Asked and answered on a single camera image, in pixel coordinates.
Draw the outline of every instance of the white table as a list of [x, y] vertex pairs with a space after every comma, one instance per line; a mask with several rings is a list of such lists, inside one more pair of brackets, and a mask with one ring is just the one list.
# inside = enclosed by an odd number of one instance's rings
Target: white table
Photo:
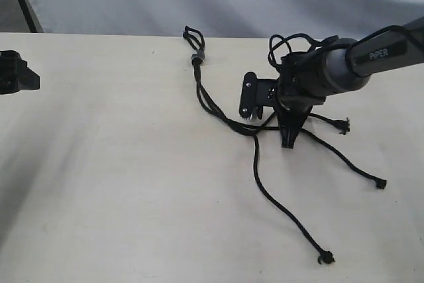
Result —
[[[267, 40], [206, 41], [204, 84], [237, 119], [244, 73], [276, 75]], [[252, 140], [198, 105], [182, 38], [0, 34], [6, 49], [41, 90], [0, 98], [0, 282], [422, 282], [422, 66], [317, 107], [351, 118], [345, 137], [307, 123], [384, 191], [305, 136], [260, 136], [264, 185], [335, 254], [320, 266], [258, 191]]]

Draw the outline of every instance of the table surface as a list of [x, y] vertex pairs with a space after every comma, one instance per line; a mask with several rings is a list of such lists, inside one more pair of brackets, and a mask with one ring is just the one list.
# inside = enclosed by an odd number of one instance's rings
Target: table surface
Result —
[[[276, 77], [267, 40], [208, 38], [203, 82], [238, 119], [247, 71]], [[303, 44], [294, 44], [302, 49]], [[181, 38], [0, 34], [40, 91], [0, 99], [0, 282], [422, 282], [422, 66], [375, 75], [306, 127], [384, 191], [305, 136], [261, 133], [270, 193], [331, 250], [317, 253], [259, 192], [253, 141], [206, 114]]]

